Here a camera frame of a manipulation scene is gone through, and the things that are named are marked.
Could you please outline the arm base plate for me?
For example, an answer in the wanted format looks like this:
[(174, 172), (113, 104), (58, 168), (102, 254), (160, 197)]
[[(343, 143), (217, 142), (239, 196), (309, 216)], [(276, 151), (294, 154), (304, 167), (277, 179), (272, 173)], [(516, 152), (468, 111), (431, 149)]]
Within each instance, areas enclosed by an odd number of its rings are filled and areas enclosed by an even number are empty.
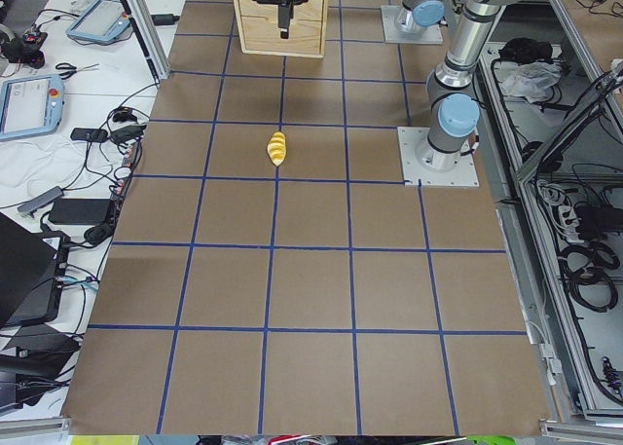
[(413, 10), (403, 6), (382, 6), (385, 41), (393, 44), (441, 45), (439, 22), (444, 14), (441, 3), (420, 3)]
[(428, 142), (429, 128), (399, 127), (403, 183), (410, 187), (478, 188), (469, 140), (455, 153), (441, 153)]

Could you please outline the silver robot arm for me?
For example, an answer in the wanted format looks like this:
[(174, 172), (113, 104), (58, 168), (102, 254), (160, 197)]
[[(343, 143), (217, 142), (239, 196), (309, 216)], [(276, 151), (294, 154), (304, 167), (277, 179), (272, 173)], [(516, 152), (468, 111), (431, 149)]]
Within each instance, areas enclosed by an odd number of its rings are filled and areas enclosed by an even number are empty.
[(444, 9), (444, 0), (401, 0), (394, 23), (403, 33), (415, 33), (438, 24), (444, 16)]
[[(403, 0), (412, 14), (426, 2)], [(431, 72), (426, 89), (431, 109), (427, 137), (416, 147), (424, 167), (447, 172), (455, 168), (460, 150), (480, 119), (477, 102), (467, 94), (476, 63), (503, 7), (521, 0), (466, 0), (445, 58)]]

